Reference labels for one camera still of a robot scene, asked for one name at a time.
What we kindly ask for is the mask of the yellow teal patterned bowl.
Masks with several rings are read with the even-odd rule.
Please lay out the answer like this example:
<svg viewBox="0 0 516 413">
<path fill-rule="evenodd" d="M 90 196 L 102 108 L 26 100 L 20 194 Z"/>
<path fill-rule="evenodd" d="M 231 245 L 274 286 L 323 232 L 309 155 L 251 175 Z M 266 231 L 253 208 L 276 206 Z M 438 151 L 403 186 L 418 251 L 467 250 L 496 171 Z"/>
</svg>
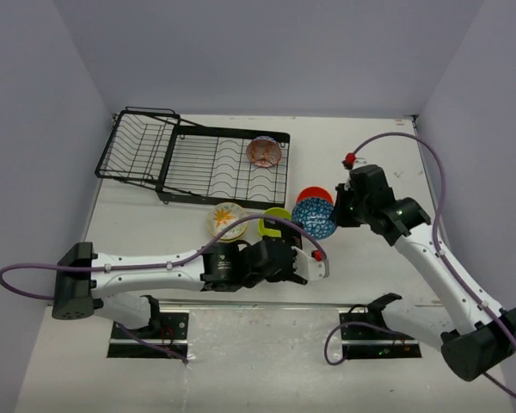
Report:
<svg viewBox="0 0 516 413">
<path fill-rule="evenodd" d="M 208 225 L 208 231 L 213 237 L 216 237 L 220 232 L 222 232 L 228 225 L 216 226 L 214 223 Z M 243 223 L 235 226 L 234 228 L 229 229 L 221 238 L 221 242 L 234 242 L 237 239 L 240 239 L 244 232 L 247 230 L 247 224 Z"/>
</svg>

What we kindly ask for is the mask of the green bowl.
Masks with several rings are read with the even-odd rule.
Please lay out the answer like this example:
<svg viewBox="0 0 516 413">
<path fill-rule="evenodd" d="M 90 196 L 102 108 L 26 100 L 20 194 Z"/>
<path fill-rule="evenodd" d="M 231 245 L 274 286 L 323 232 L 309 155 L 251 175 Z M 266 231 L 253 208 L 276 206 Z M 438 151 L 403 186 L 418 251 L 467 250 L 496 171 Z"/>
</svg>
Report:
<svg viewBox="0 0 516 413">
<path fill-rule="evenodd" d="M 291 220 L 292 214 L 282 207 L 267 209 L 258 221 L 258 232 L 262 237 L 282 237 L 285 226 L 276 219 Z"/>
</svg>

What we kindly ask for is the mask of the blue patterned bowl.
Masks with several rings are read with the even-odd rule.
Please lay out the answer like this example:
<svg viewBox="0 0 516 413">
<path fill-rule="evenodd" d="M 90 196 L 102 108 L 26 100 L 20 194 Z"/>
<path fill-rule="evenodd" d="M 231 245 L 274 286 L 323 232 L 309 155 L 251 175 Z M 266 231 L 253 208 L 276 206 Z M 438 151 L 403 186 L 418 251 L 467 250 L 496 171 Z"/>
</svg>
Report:
<svg viewBox="0 0 516 413">
<path fill-rule="evenodd" d="M 336 231 L 336 224 L 330 219 L 333 210 L 334 206 L 328 200 L 309 197 L 292 209 L 292 221 L 301 224 L 315 240 L 323 240 Z"/>
</svg>

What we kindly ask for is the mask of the orange bowl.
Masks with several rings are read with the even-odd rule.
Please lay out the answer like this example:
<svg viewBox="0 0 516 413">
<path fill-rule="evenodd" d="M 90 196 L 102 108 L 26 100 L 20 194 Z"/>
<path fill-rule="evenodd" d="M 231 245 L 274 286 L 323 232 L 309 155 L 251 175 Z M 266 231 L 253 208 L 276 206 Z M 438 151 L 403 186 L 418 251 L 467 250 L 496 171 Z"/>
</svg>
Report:
<svg viewBox="0 0 516 413">
<path fill-rule="evenodd" d="M 323 199 L 323 200 L 327 201 L 331 205 L 334 204 L 334 200 L 333 200 L 331 193 L 327 189 L 318 187 L 318 186 L 310 186 L 310 187 L 304 188 L 298 194 L 298 197 L 296 199 L 296 204 L 298 204 L 299 202 L 301 202 L 303 200 L 309 199 L 309 198 L 319 198 L 319 199 Z"/>
</svg>

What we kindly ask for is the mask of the white floral bowl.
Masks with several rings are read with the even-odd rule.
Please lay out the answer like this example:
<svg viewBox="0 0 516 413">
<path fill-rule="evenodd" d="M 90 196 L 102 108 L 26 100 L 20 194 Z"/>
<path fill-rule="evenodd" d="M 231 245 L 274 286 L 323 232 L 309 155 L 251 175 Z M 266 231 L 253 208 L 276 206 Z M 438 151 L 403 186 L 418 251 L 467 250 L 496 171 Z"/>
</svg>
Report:
<svg viewBox="0 0 516 413">
<path fill-rule="evenodd" d="M 214 206 L 206 216 L 206 228 L 214 223 L 216 226 L 231 225 L 247 216 L 246 210 L 233 202 L 223 202 Z"/>
</svg>

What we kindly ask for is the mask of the red patterned bowl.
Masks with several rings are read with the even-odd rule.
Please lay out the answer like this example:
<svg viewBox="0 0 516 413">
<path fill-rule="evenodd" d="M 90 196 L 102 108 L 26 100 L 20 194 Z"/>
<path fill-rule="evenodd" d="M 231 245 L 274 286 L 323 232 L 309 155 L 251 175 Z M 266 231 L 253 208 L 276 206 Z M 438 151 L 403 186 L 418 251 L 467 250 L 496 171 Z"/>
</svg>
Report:
<svg viewBox="0 0 516 413">
<path fill-rule="evenodd" d="M 270 168 L 280 163 L 280 144 L 268 136 L 259 136 L 250 141 L 246 148 L 247 159 L 256 167 Z"/>
</svg>

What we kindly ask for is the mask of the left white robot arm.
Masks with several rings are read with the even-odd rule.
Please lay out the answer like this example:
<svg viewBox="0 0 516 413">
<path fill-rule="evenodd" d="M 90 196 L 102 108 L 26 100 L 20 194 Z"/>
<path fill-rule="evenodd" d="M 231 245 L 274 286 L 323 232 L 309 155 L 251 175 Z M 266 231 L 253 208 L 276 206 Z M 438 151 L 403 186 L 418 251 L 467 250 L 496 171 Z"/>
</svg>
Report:
<svg viewBox="0 0 516 413">
<path fill-rule="evenodd" d="M 234 293 L 267 281 L 307 284 L 297 267 L 300 225 L 281 225 L 280 237 L 214 243 L 203 254 L 112 256 L 96 253 L 91 242 L 76 243 L 59 261 L 52 317 L 78 320 L 96 315 L 122 324 L 143 338 L 162 326 L 151 290 Z"/>
</svg>

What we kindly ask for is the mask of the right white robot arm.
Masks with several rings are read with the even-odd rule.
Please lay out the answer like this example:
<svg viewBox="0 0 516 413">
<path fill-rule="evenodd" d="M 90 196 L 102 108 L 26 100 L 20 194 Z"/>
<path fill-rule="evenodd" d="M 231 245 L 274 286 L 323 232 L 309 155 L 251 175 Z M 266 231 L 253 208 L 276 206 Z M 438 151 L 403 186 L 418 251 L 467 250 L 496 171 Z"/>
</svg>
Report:
<svg viewBox="0 0 516 413">
<path fill-rule="evenodd" d="M 505 309 L 480 287 L 434 236 L 433 224 L 412 198 L 396 199 L 382 168 L 356 167 L 336 188 L 332 218 L 341 227 L 368 225 L 419 272 L 442 306 L 421 310 L 389 293 L 367 306 L 368 331 L 411 336 L 437 349 L 462 380 L 472 381 L 515 352 L 516 308 Z"/>
</svg>

